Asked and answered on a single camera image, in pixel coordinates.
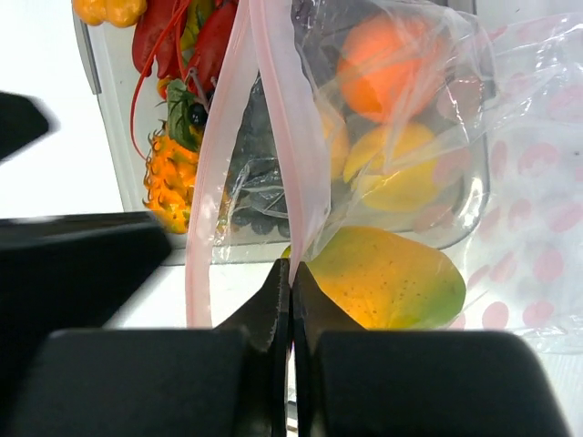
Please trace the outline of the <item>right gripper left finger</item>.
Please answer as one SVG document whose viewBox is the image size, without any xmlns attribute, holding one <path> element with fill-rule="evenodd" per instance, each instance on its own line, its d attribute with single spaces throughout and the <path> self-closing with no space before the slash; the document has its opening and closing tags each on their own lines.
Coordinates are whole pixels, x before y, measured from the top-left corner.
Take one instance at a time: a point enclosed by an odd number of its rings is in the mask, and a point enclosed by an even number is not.
<svg viewBox="0 0 583 437">
<path fill-rule="evenodd" d="M 5 436 L 282 436 L 289 264 L 211 330 L 65 330 L 42 345 Z"/>
</svg>

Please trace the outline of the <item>yellow green mango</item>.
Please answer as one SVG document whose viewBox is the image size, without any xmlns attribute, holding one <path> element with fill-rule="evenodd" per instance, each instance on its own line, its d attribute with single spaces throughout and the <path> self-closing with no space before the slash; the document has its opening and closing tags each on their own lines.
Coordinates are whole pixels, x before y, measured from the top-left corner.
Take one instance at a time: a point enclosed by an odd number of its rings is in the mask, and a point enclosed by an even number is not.
<svg viewBox="0 0 583 437">
<path fill-rule="evenodd" d="M 320 290 L 368 330 L 434 330 L 463 308 L 465 281 L 441 251 L 349 226 L 307 262 Z"/>
</svg>

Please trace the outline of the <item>dark blue grape bunch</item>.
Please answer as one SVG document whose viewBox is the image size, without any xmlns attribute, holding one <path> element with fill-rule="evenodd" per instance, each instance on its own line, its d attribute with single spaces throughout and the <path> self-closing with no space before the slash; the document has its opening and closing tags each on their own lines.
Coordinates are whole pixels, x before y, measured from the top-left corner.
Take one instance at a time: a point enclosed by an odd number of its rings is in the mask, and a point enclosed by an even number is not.
<svg viewBox="0 0 583 437">
<path fill-rule="evenodd" d="M 290 237 L 281 169 L 260 78 L 251 87 L 231 154 L 219 224 L 220 233 L 248 230 L 260 238 Z"/>
</svg>

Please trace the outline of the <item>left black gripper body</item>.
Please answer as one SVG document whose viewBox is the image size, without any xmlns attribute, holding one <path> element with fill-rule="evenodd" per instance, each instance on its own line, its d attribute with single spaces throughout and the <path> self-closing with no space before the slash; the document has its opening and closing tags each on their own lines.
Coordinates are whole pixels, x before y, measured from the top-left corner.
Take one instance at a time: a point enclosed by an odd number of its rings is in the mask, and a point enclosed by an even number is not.
<svg viewBox="0 0 583 437">
<path fill-rule="evenodd" d="M 172 251 L 147 212 L 1 222 L 1 362 L 25 361 L 49 333 L 98 327 Z"/>
</svg>

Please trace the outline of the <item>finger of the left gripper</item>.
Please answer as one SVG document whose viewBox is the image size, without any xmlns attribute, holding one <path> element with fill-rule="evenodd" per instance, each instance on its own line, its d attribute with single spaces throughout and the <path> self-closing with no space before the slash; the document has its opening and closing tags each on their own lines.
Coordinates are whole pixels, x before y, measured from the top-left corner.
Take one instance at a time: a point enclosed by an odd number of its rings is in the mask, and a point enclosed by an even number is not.
<svg viewBox="0 0 583 437">
<path fill-rule="evenodd" d="M 39 97 L 1 92 L 1 160 L 31 147 L 60 129 L 60 123 Z"/>
</svg>

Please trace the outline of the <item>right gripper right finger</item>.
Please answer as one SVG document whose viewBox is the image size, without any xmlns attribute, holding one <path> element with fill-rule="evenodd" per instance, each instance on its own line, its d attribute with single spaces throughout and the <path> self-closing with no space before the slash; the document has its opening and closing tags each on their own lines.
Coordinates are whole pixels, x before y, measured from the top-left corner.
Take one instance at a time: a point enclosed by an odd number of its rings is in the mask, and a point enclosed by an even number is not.
<svg viewBox="0 0 583 437">
<path fill-rule="evenodd" d="M 497 331 L 366 330 L 301 265 L 291 289 L 302 436 L 566 436 L 532 350 Z"/>
</svg>

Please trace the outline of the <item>clear zip top bag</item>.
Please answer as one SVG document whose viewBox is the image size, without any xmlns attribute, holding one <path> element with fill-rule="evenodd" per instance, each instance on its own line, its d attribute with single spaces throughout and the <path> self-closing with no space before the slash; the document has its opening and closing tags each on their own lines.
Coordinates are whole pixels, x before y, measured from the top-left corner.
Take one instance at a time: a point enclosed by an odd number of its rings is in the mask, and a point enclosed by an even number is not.
<svg viewBox="0 0 583 437">
<path fill-rule="evenodd" d="M 378 15 L 420 16 L 447 47 L 445 81 L 416 116 L 375 123 L 346 104 L 336 75 L 348 33 Z M 251 87 L 261 79 L 286 198 L 290 237 L 220 233 L 227 170 Z M 386 173 L 412 122 L 435 139 L 398 160 L 438 160 L 443 186 L 410 213 L 366 207 L 331 180 L 320 111 L 341 116 L 350 151 L 376 127 Z M 485 30 L 474 15 L 427 1 L 242 1 L 210 108 L 186 252 L 186 320 L 212 325 L 210 269 L 250 293 L 269 261 L 287 283 L 336 232 L 386 230 L 443 252 L 466 284 L 463 308 L 439 329 L 505 330 L 541 352 L 582 350 L 582 15 Z"/>
</svg>

